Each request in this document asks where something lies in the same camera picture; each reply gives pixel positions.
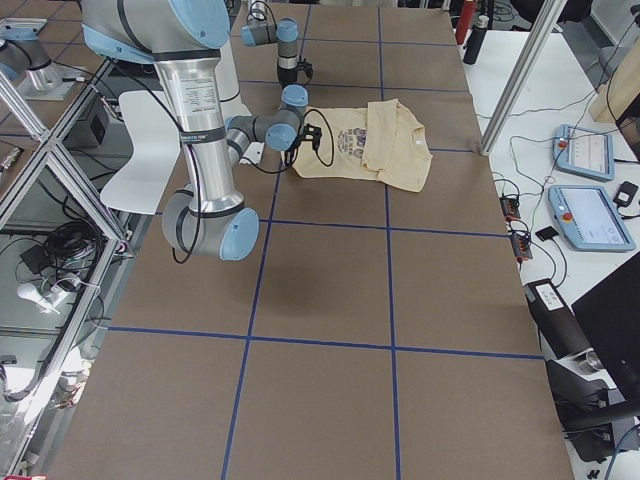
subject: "label on robot arm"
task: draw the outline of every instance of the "label on robot arm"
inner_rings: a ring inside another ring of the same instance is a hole
[[[220,106],[213,77],[169,80],[176,98],[175,108],[180,116],[210,115]]]
[[[538,285],[536,290],[547,309],[558,310],[559,308],[564,307],[556,292],[551,288],[551,285]]]

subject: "blue tablet frame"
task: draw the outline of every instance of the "blue tablet frame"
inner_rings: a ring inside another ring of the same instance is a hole
[[[583,190],[595,190],[599,193],[599,197],[602,200],[603,205],[611,215],[613,223],[618,228],[618,233],[623,240],[621,244],[611,243],[589,243],[583,240],[580,234],[580,229],[576,225],[575,219],[564,220],[562,216],[566,213],[571,213],[569,206],[562,194],[562,190],[568,189],[583,189]],[[576,249],[585,252],[628,252],[635,250],[636,244],[631,237],[631,234],[627,230],[627,227],[622,222],[620,215],[616,210],[615,204],[609,198],[607,191],[598,185],[553,185],[549,187],[549,203],[553,210],[553,217],[556,223],[559,225],[564,237],[567,241]]]
[[[577,132],[586,132],[587,134],[602,135],[605,139],[605,165],[606,172],[599,172],[597,170],[590,170],[588,168],[576,167],[570,162],[571,145],[567,145],[565,148],[560,148],[559,143],[561,141],[569,141],[569,132],[573,129]],[[583,177],[593,178],[594,180],[600,180],[609,182],[615,177],[615,162],[613,158],[613,137],[609,133],[596,132],[595,130],[588,130],[586,128],[578,127],[574,125],[562,124],[556,130],[556,135],[553,139],[553,158],[556,160],[556,167],[563,172],[573,173],[575,175],[581,175]]]

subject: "black chair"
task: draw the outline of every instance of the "black chair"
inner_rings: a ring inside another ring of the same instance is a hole
[[[527,22],[535,22],[544,0],[511,0],[511,5]],[[591,15],[593,0],[569,0],[565,5],[558,23],[581,22]]]

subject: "tablet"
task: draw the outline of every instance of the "tablet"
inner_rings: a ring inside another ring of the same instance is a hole
[[[549,203],[564,237],[576,250],[626,252],[636,248],[604,188],[553,185]]]
[[[560,125],[553,140],[553,158],[563,172],[608,182],[615,176],[613,139],[573,125]]]

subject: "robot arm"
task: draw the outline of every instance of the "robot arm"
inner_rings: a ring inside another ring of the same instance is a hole
[[[216,82],[220,49],[229,37],[224,1],[84,0],[83,16],[85,41],[94,51],[155,66],[180,126],[191,185],[176,192],[164,209],[165,238],[184,252],[222,260],[246,257],[259,224],[232,175],[248,146],[240,133],[246,133],[247,120],[232,120],[230,126],[245,128],[230,128],[227,134]],[[246,137],[287,150],[306,106],[306,91],[304,106],[291,100],[298,96],[283,92],[283,106],[274,116],[249,117],[258,128],[248,129]]]
[[[282,87],[298,83],[298,73],[313,77],[313,65],[301,59],[298,52],[298,24],[283,18],[277,25],[269,23],[268,4],[263,0],[248,0],[247,25],[242,27],[242,41],[248,47],[278,44],[278,81]]]
[[[62,77],[42,47],[35,32],[29,28],[12,28],[0,32],[0,71],[9,80],[23,72],[33,87],[41,92],[62,84]]]

